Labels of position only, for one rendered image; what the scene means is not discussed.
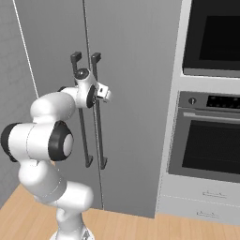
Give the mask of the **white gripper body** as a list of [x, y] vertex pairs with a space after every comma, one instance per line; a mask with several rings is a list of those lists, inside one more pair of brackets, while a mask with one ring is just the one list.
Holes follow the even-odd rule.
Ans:
[[112, 98], [113, 98], [113, 94], [112, 94], [112, 92], [111, 92], [110, 90], [108, 90], [108, 91], [106, 92], [106, 95], [105, 95], [104, 98], [103, 98], [103, 101], [104, 101], [105, 103], [111, 102], [111, 101], [112, 101]]

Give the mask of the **grey fridge door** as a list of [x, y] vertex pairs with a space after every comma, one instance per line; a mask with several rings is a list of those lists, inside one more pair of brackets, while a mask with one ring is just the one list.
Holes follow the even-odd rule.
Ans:
[[[82, 54], [79, 68], [90, 68], [83, 2], [85, 0], [14, 0], [37, 94], [75, 85], [70, 56]], [[94, 191], [93, 206], [103, 207], [97, 145], [97, 109], [76, 111], [67, 120], [74, 137], [73, 150], [56, 167], [68, 180]]]
[[90, 50], [112, 101], [100, 106], [104, 208], [156, 212], [182, 0], [86, 0]]

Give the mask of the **steel built-in oven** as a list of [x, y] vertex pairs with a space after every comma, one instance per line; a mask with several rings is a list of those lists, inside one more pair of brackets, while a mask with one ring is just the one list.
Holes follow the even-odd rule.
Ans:
[[240, 119], [240, 95], [180, 92], [168, 167], [170, 174], [240, 183], [240, 124], [183, 113]]

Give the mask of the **white drawer front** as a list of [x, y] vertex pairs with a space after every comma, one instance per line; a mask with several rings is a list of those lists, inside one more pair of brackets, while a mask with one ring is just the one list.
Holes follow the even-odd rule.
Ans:
[[[203, 196], [203, 191], [221, 192], [227, 199]], [[160, 194], [190, 200], [240, 206], [240, 184], [173, 174], [162, 176]]]
[[[159, 213], [204, 221], [214, 221], [229, 225], [240, 225], [240, 207], [218, 203], [187, 200], [182, 198], [161, 196], [158, 204]], [[215, 213], [219, 218], [201, 217], [197, 211]]]

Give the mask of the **black built-in microwave oven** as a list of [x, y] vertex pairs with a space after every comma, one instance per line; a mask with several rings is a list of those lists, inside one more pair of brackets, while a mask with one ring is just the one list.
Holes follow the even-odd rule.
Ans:
[[192, 0], [182, 65], [192, 76], [240, 78], [240, 0]]

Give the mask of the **white oven cabinet frame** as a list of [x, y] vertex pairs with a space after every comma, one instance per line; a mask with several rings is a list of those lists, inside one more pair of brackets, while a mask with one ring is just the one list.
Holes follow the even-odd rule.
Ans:
[[182, 1], [172, 73], [172, 87], [170, 93], [169, 110], [160, 168], [157, 210], [159, 198], [163, 196], [160, 194], [162, 176], [164, 174], [170, 174], [168, 173], [168, 167], [171, 154], [172, 136], [174, 131], [174, 119], [176, 118], [177, 115], [179, 93], [182, 91], [189, 91], [189, 92], [240, 95], [239, 78], [188, 76], [183, 73], [182, 63], [185, 42], [187, 37], [190, 7], [191, 0]]

